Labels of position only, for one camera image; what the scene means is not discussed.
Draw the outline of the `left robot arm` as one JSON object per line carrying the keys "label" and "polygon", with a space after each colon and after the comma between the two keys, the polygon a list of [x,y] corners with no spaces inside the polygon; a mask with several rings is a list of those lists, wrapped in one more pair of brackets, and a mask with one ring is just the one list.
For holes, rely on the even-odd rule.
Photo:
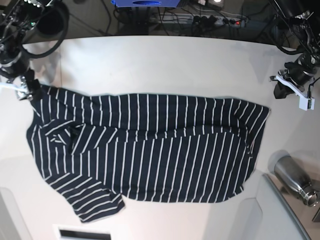
{"label": "left robot arm", "polygon": [[284,22],[290,33],[297,38],[299,45],[295,50],[277,48],[287,55],[298,55],[295,61],[284,64],[279,75],[299,91],[311,81],[320,69],[320,2],[318,0],[270,0],[277,13],[274,25]]}

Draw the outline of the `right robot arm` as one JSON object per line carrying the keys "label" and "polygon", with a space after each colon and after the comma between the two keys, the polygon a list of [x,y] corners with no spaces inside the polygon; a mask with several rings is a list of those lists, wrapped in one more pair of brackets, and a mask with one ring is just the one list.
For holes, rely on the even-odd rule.
{"label": "right robot arm", "polygon": [[[60,47],[68,33],[70,11],[60,0],[12,0],[0,9],[0,75],[6,78],[0,86],[15,90],[20,101],[38,101],[41,84],[31,60],[45,58]],[[59,38],[49,50],[31,53],[23,41],[32,30]]]}

